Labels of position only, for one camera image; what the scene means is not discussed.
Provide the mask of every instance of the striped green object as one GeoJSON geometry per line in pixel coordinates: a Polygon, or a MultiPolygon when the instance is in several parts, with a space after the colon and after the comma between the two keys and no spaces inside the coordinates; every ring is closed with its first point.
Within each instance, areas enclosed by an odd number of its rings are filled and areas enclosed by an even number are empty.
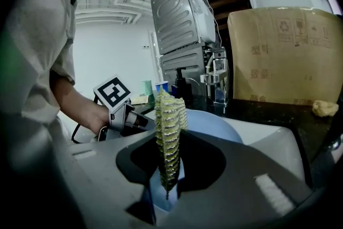
{"type": "Polygon", "coordinates": [[[178,147],[181,129],[188,128],[186,107],[183,99],[175,99],[161,89],[156,98],[155,110],[160,178],[168,199],[169,191],[177,184],[180,172],[178,147]]]}

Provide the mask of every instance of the black cable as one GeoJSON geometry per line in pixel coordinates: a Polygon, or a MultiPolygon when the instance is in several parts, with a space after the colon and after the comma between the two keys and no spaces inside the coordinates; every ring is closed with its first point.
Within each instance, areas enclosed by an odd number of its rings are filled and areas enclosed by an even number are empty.
{"type": "MultiPolygon", "coordinates": [[[[99,98],[98,98],[98,96],[97,95],[95,95],[95,97],[94,97],[94,103],[98,103],[98,100],[99,100],[99,98]]],[[[73,134],[71,135],[71,141],[73,141],[75,144],[82,144],[82,142],[79,142],[79,141],[76,141],[75,139],[74,139],[74,137],[75,137],[75,135],[76,135],[76,132],[78,131],[78,129],[80,128],[80,124],[77,124],[77,126],[75,127],[75,130],[74,130],[74,132],[73,132],[73,134]]]]}

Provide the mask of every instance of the black countertop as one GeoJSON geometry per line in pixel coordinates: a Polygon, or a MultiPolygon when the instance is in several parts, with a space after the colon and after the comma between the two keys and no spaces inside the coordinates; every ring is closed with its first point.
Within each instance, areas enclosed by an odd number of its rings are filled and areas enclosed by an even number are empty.
{"type": "MultiPolygon", "coordinates": [[[[206,102],[205,97],[194,97],[186,102],[186,107],[202,110],[229,119],[253,122],[265,125],[281,126],[290,129],[302,155],[305,179],[310,187],[322,186],[334,166],[331,152],[327,145],[337,139],[341,133],[342,116],[317,117],[311,106],[275,104],[246,100],[231,100],[228,106],[218,106],[206,102]]],[[[146,114],[153,110],[154,101],[136,108],[146,114]]]]}

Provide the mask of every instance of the person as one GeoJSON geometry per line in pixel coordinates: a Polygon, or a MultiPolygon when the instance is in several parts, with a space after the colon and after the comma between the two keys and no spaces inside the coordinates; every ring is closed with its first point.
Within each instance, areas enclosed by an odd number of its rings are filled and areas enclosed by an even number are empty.
{"type": "Polygon", "coordinates": [[[0,83],[2,95],[6,95],[1,96],[1,112],[20,113],[47,127],[53,123],[62,127],[57,118],[62,111],[95,134],[108,124],[108,109],[73,87],[76,7],[77,0],[17,0],[14,3],[2,33],[1,44],[12,55],[1,64],[0,83]],[[13,65],[14,60],[20,65],[13,65]]]}

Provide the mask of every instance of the white shirt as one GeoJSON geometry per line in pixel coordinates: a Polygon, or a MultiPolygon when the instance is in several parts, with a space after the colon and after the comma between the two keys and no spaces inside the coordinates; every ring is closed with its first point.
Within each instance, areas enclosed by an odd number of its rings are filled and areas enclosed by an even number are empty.
{"type": "Polygon", "coordinates": [[[0,110],[51,124],[59,105],[50,89],[54,70],[74,84],[72,43],[76,0],[17,0],[1,37],[0,110]]]}

